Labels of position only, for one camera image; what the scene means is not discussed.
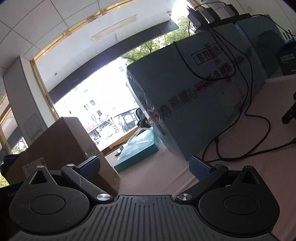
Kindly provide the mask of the brown cardboard box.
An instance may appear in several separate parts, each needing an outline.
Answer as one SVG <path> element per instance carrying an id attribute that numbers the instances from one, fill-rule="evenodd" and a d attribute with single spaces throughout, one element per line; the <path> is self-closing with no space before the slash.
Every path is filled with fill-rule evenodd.
<path id="1" fill-rule="evenodd" d="M 100 163 L 89 181 L 116 196 L 120 179 L 104 154 L 96 147 L 78 118 L 60 118 L 41 134 L 11 165 L 6 174 L 10 185 L 23 182 L 37 165 L 59 170 L 67 164 L 79 165 L 97 156 Z"/>

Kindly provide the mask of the black small box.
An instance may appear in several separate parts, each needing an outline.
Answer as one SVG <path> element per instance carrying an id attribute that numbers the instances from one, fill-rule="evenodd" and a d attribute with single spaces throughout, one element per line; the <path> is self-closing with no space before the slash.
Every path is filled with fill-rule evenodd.
<path id="1" fill-rule="evenodd" d="M 284 76 L 294 75 L 296 72 L 296 41 L 285 43 L 276 54 L 282 74 Z"/>

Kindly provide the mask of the blue cloth on box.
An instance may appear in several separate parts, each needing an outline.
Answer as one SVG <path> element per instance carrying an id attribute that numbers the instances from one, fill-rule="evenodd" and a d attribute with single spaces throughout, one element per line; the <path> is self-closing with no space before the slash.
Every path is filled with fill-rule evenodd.
<path id="1" fill-rule="evenodd" d="M 3 162 L 1 163 L 1 175 L 6 178 L 7 172 L 12 166 L 12 164 L 17 160 L 17 158 L 21 155 L 19 154 L 9 154 L 5 155 L 3 158 Z"/>

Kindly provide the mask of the flat teal box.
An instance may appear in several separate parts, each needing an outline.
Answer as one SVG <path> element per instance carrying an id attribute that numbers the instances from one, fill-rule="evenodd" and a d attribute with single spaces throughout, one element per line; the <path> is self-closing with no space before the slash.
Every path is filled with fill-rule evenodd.
<path id="1" fill-rule="evenodd" d="M 114 169 L 119 173 L 159 151 L 159 138 L 153 128 L 139 128 L 124 144 Z"/>

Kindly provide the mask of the large light blue box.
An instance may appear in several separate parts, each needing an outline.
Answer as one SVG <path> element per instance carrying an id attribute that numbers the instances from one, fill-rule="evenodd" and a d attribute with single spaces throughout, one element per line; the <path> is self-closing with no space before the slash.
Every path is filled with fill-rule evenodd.
<path id="1" fill-rule="evenodd" d="M 127 78 L 161 141 L 188 160 L 234 121 L 266 74 L 236 25 L 227 24 L 135 61 Z"/>

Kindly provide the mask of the black office chair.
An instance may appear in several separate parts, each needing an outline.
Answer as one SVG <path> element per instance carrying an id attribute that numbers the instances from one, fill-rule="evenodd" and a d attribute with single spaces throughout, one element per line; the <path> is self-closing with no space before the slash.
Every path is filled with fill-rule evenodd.
<path id="1" fill-rule="evenodd" d="M 135 114 L 138 117 L 137 126 L 141 128 L 150 128 L 151 125 L 147 122 L 147 118 L 145 117 L 145 114 L 142 112 L 140 108 L 137 108 L 135 111 Z"/>

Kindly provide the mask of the black power strip with adapters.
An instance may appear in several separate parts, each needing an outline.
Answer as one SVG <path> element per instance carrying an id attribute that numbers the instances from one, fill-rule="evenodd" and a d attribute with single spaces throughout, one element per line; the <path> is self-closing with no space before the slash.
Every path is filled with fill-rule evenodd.
<path id="1" fill-rule="evenodd" d="M 188 8 L 188 19 L 196 30 L 208 30 L 229 23 L 250 18 L 250 14 L 240 14 L 232 5 L 221 1 L 206 2 L 194 8 Z"/>

